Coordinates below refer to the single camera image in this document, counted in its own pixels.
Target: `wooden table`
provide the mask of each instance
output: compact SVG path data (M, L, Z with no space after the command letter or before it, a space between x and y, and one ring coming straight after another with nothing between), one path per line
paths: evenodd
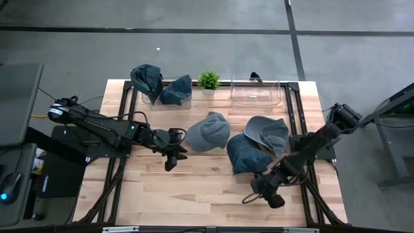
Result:
M117 115L124 80L108 80L101 114ZM315 82L299 82L305 119L309 131L324 125L318 90ZM262 115L284 118L289 126L286 96L273 112ZM242 133L255 111L232 109L230 88L223 87L213 96L201 89L193 89L191 109L181 111L150 111L138 94L136 110L144 111L152 129L188 129L204 119L209 111L222 113L231 125L231 136ZM135 115L135 120L144 121ZM241 200L252 192L252 175L233 175L226 150L216 148L206 153L189 150L188 159L179 161L171 171L164 171L165 158L160 154L134 147L127 160L120 194L117 225L216 225L244 227L298 227L305 226L303 204L299 186L280 188L278 193L286 201L284 207L271 209L260 199L242 205ZM74 221L82 218L98 199L104 186L108 159L97 159L86 169L80 190ZM322 197L335 214L346 222L340 186L333 167L325 161L315 162L318 185ZM313 198L310 198L312 216L316 219Z

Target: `white pot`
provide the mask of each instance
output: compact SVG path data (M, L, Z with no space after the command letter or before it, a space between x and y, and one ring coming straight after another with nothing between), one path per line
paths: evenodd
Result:
M215 93L215 90L211 90L211 89L203 89L202 90L203 94L208 94L208 95L213 95Z

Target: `concrete floor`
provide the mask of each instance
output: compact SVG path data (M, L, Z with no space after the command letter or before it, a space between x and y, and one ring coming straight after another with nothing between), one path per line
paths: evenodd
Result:
M414 30L410 0L291 0L291 4L297 30ZM289 29L283 0L10 0L0 12L0 23ZM323 108L341 102L366 115L414 80L410 70L414 37L298 36L298 43L306 80L316 81ZM44 90L55 97L76 94L80 100L102 95L107 79L129 78L131 69L143 63L158 65L164 76L196 77L215 69L224 78L256 71L263 77L298 80L289 35L0 32L0 63L30 61L45 64ZM34 113L45 113L50 103L39 93ZM99 109L100 100L87 107ZM41 119L30 124L45 133L54 126ZM349 222L412 232L414 188L381 192L376 187L396 176L376 128L368 126L344 137L335 150ZM69 212L65 209L49 220L62 223Z

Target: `clear plastic bin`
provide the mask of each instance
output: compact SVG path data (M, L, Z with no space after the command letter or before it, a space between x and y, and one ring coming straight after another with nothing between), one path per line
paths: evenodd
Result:
M177 78L180 77L165 77L165 80L176 80ZM160 97L157 98L157 100L155 100L154 105L151 103L151 100L149 99L148 96L142 94L142 101L143 103L145 103L147 105L148 108L150 108L150 110L152 111L175 111L175 110L187 110L191 108L191 98L192 95L190 95L190 97L188 97L187 99L183 99L181 100L181 105L177 105L177 104L162 104Z
M273 111L281 101L280 82L250 80L250 77L234 75L231 81L232 108L252 111Z

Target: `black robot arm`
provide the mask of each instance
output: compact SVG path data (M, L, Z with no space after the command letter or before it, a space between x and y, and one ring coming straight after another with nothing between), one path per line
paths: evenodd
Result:
M353 133L358 128L362 116L348 105L335 104L327 117L327 123L316 133L307 133L294 145L293 153L282 158L270 171L258 171L251 186L257 198L264 198L271 208L279 208L285 204L283 198L276 193L278 188L294 185L294 181L307 178L304 165L315 160L315 154L332 141L339 140L342 134Z
M180 143L185 139L179 131L182 129L152 130L146 122L115 120L77 104L78 97L56 100L48 112L49 119L60 124L74 124L99 137L102 143L114 150L122 150L137 145L167 156L166 171L177 165L177 161L187 159L187 150Z

